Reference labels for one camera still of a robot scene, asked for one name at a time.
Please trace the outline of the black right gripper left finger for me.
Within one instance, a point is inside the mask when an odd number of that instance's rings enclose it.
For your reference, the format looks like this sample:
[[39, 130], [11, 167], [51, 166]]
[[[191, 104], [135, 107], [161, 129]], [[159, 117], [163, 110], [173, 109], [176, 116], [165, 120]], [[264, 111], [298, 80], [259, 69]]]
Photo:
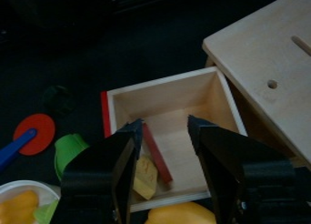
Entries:
[[49, 224], [129, 224], [129, 199], [143, 122], [127, 123], [67, 165]]

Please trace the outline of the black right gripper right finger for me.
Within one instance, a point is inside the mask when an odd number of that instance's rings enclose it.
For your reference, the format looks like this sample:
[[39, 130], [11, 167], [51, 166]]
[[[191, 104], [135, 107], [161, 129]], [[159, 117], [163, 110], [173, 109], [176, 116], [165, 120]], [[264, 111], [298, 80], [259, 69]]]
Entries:
[[266, 144], [189, 116], [187, 129], [218, 224], [311, 224], [290, 160]]

